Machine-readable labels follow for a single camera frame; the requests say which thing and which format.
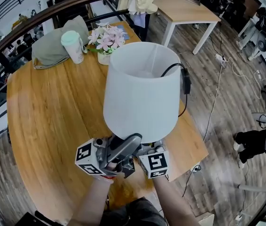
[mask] pink flower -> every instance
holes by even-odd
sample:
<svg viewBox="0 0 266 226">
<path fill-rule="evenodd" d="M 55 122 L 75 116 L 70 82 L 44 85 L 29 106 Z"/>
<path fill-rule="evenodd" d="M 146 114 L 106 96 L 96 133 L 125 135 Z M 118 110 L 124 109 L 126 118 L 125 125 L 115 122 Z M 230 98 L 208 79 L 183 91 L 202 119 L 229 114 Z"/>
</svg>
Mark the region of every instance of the pink flower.
<svg viewBox="0 0 266 226">
<path fill-rule="evenodd" d="M 116 36 L 114 39 L 114 44 L 112 45 L 112 47 L 114 49 L 117 49 L 117 47 L 122 46 L 124 44 L 124 42 L 125 42 L 125 39 L 123 36 L 121 36 L 121 37 Z"/>
<path fill-rule="evenodd" d="M 96 49 L 101 49 L 103 48 L 105 51 L 108 50 L 108 46 L 111 46 L 113 43 L 109 39 L 99 39 L 97 40 L 99 43 L 98 46 L 96 46 Z"/>
<path fill-rule="evenodd" d="M 102 39 L 109 39 L 109 40 L 114 40 L 114 35 L 113 34 L 109 34 L 109 33 L 104 33 L 104 36 L 102 37 Z"/>
<path fill-rule="evenodd" d="M 88 39 L 90 40 L 88 44 L 95 43 L 98 37 L 99 37 L 99 34 L 97 33 L 97 31 L 92 30 L 91 36 L 88 37 Z"/>
<path fill-rule="evenodd" d="M 121 28 L 117 28 L 115 26 L 110 27 L 110 34 L 114 34 L 116 37 L 122 37 L 126 32 L 123 32 Z"/>
</svg>

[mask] black pants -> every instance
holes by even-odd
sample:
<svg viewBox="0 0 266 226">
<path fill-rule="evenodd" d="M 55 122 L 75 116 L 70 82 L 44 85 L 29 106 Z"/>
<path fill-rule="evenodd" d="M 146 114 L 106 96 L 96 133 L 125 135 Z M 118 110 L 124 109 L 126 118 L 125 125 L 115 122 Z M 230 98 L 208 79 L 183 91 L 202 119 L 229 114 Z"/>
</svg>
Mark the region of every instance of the black pants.
<svg viewBox="0 0 266 226">
<path fill-rule="evenodd" d="M 255 155 L 259 155 L 266 152 L 266 130 L 251 130 L 248 132 L 239 132 L 235 136 L 235 141 L 238 144 L 243 144 L 245 150 L 239 153 L 242 163 Z"/>
<path fill-rule="evenodd" d="M 157 209 L 145 198 L 137 199 L 114 211 L 105 211 L 100 226 L 166 226 Z"/>
</svg>

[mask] round wooden table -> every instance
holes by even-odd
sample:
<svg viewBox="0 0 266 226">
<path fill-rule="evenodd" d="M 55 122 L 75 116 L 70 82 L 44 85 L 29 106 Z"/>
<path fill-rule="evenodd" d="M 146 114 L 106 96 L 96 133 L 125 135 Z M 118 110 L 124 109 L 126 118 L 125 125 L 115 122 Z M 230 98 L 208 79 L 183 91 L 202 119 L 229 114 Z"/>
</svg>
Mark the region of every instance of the round wooden table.
<svg viewBox="0 0 266 226">
<path fill-rule="evenodd" d="M 140 41 L 126 22 L 130 39 Z M 13 153 L 23 182 L 38 211 L 52 220 L 67 222 L 93 178 L 74 163 L 76 149 L 92 137 L 110 136 L 102 110 L 108 67 L 97 55 L 84 55 L 49 69 L 36 70 L 32 62 L 8 81 L 8 126 Z M 208 153 L 190 115 L 181 116 L 166 137 L 173 180 Z M 111 186 L 110 207 L 115 208 L 153 190 L 141 167 Z"/>
</svg>

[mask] person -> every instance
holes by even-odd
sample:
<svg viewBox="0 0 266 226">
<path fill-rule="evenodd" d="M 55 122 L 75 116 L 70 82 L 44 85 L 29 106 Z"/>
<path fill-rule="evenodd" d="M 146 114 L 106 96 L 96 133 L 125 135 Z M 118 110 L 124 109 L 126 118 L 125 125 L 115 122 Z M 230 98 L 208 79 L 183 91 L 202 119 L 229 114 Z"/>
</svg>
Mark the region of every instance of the person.
<svg viewBox="0 0 266 226">
<path fill-rule="evenodd" d="M 234 139 L 233 147 L 239 152 L 240 168 L 244 168 L 248 159 L 266 153 L 266 129 L 239 132 Z"/>
<path fill-rule="evenodd" d="M 17 40 L 17 44 L 18 44 L 18 47 L 17 47 L 18 54 L 21 54 L 28 48 L 24 44 L 21 44 L 20 40 Z M 27 61 L 31 61 L 31 54 L 29 52 L 26 52 L 23 56 L 26 58 Z"/>
<path fill-rule="evenodd" d="M 19 21 L 23 23 L 25 20 L 28 20 L 28 17 L 27 17 L 27 16 L 24 16 L 24 15 L 22 15 L 22 14 L 20 13 L 20 14 L 19 14 Z"/>
<path fill-rule="evenodd" d="M 112 183 L 111 179 L 95 176 L 68 226 L 167 226 L 165 219 L 145 198 L 137 199 L 115 211 L 103 212 Z M 170 226 L 200 226 L 184 198 L 165 176 L 153 178 L 153 183 Z"/>
<path fill-rule="evenodd" d="M 250 39 L 253 36 L 258 36 L 261 31 L 264 31 L 266 33 L 266 8 L 265 7 L 259 8 L 256 11 L 256 16 L 259 18 L 259 21 L 255 24 L 255 26 L 252 26 L 248 30 L 245 38 L 243 40 L 241 40 L 240 42 L 235 41 L 240 50 L 242 50 L 246 46 L 246 44 L 250 41 Z M 257 46 L 258 45 L 256 45 L 256 47 L 254 48 L 251 56 L 248 57 L 248 59 L 250 61 L 253 60 L 258 53 L 258 47 Z"/>
<path fill-rule="evenodd" d="M 44 36 L 43 27 L 41 26 L 40 28 L 39 27 L 34 28 L 34 33 L 35 33 L 35 38 L 37 40 L 43 37 Z"/>
</svg>

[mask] lampshade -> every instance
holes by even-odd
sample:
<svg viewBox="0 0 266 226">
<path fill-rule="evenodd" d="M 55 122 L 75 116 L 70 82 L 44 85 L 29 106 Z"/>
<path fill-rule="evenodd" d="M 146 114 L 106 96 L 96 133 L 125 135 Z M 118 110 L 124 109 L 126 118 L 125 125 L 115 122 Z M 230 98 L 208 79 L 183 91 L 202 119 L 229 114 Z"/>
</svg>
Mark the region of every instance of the lampshade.
<svg viewBox="0 0 266 226">
<path fill-rule="evenodd" d="M 160 76 L 174 63 L 180 63 L 176 53 L 155 43 L 130 43 L 112 53 L 103 114 L 115 135 L 140 133 L 141 142 L 150 143 L 171 132 L 179 113 L 180 66 Z"/>
</svg>

